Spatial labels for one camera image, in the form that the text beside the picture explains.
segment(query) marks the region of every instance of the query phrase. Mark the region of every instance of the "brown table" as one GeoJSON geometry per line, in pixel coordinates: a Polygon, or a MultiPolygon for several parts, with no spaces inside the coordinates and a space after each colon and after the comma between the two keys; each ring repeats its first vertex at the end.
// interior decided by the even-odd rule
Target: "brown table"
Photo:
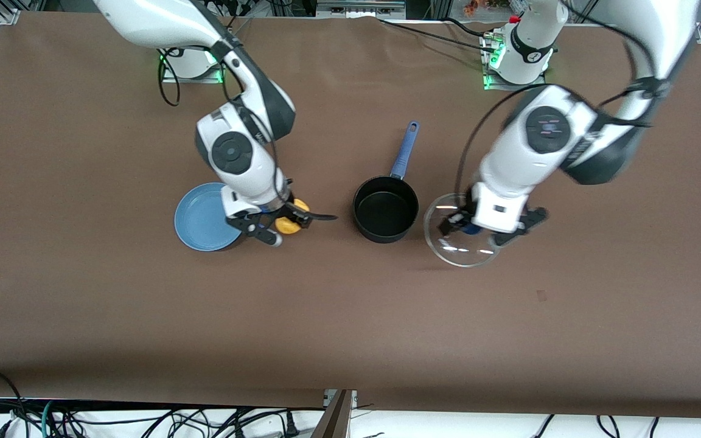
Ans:
{"type": "MultiPolygon", "coordinates": [[[[184,85],[168,107],[155,52],[99,15],[0,28],[0,371],[25,395],[295,406],[357,388],[376,408],[701,416],[701,46],[628,171],[593,187],[554,175],[532,197],[550,220],[458,269],[420,222],[365,241],[349,205],[411,119],[421,210],[453,191],[504,95],[484,91],[478,56],[373,19],[261,19],[241,36],[298,109],[281,166],[341,218],[279,249],[200,253],[173,212],[216,180],[192,142],[220,87],[184,85]]],[[[592,102],[626,85],[611,33],[566,28],[559,47],[549,80],[592,102]]]]}

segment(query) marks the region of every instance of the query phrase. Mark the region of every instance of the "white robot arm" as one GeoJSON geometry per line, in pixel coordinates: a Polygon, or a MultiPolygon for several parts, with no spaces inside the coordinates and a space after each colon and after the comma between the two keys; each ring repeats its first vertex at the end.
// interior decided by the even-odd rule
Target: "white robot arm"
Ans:
{"type": "MultiPolygon", "coordinates": [[[[548,2],[549,12],[562,6],[559,0],[548,2]]],[[[545,2],[540,0],[532,3],[533,8],[535,5],[545,8],[545,2]]],[[[466,197],[467,205],[462,207],[464,214],[446,218],[440,227],[443,235],[471,222],[496,232],[492,237],[494,243],[504,246],[545,219],[545,210],[529,211],[526,202],[537,184],[556,169],[562,169],[582,185],[608,183],[625,169],[645,126],[696,42],[698,3],[698,0],[614,0],[611,13],[617,29],[636,40],[626,41],[635,72],[618,113],[609,116],[557,85],[526,91],[481,161],[476,182],[466,197]]],[[[525,23],[529,14],[531,11],[524,14],[518,26],[525,23]]],[[[561,12],[550,17],[553,28],[560,30],[561,12]]],[[[507,35],[510,34],[515,34],[515,28],[507,30],[507,35]]],[[[542,44],[552,44],[553,32],[543,31],[543,34],[546,37],[542,44]]],[[[520,53],[509,46],[507,49],[506,59],[522,62],[520,53]]],[[[531,80],[539,75],[540,71],[536,70],[529,72],[534,75],[531,80]]]]}
{"type": "Polygon", "coordinates": [[[195,0],[94,0],[112,27],[133,44],[150,48],[203,47],[237,78],[243,91],[197,122],[195,144],[226,183],[226,222],[271,246],[276,217],[308,227],[314,215],[296,207],[289,182],[264,149],[286,136],[295,108],[286,92],[256,66],[236,36],[195,0]]]}

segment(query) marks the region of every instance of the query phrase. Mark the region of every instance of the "blue bowl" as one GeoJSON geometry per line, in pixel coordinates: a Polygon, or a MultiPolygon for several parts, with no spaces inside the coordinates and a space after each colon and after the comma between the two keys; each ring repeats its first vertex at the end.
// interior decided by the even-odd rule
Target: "blue bowl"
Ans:
{"type": "Polygon", "coordinates": [[[187,247],[217,251],[230,246],[242,232],[226,224],[220,199],[222,182],[209,182],[191,189],[175,211],[175,232],[187,247]]]}

